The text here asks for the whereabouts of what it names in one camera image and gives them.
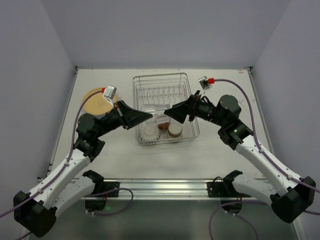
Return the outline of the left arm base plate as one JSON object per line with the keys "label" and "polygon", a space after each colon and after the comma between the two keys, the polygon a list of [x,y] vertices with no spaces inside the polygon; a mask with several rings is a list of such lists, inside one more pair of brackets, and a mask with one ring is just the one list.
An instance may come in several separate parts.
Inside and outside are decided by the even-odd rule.
{"label": "left arm base plate", "polygon": [[119,196],[119,181],[101,181],[95,184],[93,192],[86,197],[117,198]]}

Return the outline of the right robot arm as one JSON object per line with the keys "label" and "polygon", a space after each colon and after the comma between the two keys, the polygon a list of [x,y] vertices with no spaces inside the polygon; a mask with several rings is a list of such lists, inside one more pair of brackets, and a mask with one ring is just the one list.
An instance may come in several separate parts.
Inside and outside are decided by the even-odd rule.
{"label": "right robot arm", "polygon": [[246,158],[267,179],[267,183],[233,171],[223,180],[238,193],[249,195],[271,207],[285,223],[292,223],[313,204],[316,182],[301,177],[271,154],[256,138],[254,132],[240,119],[241,107],[232,95],[223,95],[217,105],[201,98],[197,91],[190,97],[165,110],[165,115],[179,123],[200,118],[220,127],[222,142]]}

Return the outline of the yellow plate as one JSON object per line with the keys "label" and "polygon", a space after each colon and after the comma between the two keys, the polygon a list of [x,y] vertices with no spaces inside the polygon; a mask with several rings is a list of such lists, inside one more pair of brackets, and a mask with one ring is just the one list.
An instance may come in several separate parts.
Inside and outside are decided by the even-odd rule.
{"label": "yellow plate", "polygon": [[113,106],[103,98],[103,93],[90,97],[83,106],[83,111],[97,118],[102,118],[112,110]]}

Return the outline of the pink mug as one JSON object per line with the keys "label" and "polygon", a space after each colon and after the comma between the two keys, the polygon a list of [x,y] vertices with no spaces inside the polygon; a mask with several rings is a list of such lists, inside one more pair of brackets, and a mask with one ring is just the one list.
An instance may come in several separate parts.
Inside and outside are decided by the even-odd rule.
{"label": "pink mug", "polygon": [[157,122],[157,126],[161,131],[167,131],[169,129],[170,124],[171,124],[170,118],[161,118]]}

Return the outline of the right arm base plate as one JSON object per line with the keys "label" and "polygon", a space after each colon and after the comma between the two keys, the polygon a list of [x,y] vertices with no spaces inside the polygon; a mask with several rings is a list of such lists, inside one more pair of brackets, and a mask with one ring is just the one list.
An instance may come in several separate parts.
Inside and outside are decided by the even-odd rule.
{"label": "right arm base plate", "polygon": [[224,181],[209,181],[206,189],[209,198],[237,198],[240,194],[230,182]]}

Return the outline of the clear glass tumbler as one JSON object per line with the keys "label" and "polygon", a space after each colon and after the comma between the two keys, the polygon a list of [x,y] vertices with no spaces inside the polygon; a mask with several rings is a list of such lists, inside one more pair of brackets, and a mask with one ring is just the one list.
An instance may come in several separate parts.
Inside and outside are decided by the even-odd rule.
{"label": "clear glass tumbler", "polygon": [[165,114],[165,110],[170,108],[169,104],[145,104],[144,111],[152,114],[152,120],[156,124],[164,124],[171,121],[171,118]]}

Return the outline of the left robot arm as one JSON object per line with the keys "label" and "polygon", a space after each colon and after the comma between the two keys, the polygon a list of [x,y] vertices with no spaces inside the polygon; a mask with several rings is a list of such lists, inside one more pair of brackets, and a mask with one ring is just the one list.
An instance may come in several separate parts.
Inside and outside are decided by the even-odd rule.
{"label": "left robot arm", "polygon": [[129,130],[151,119],[152,114],[129,107],[119,100],[103,117],[84,113],[77,116],[69,154],[37,186],[27,193],[19,191],[13,198],[14,220],[38,238],[46,235],[58,216],[77,200],[98,188],[103,177],[87,171],[75,183],[72,179],[102,151],[105,142],[99,138],[119,127]]}

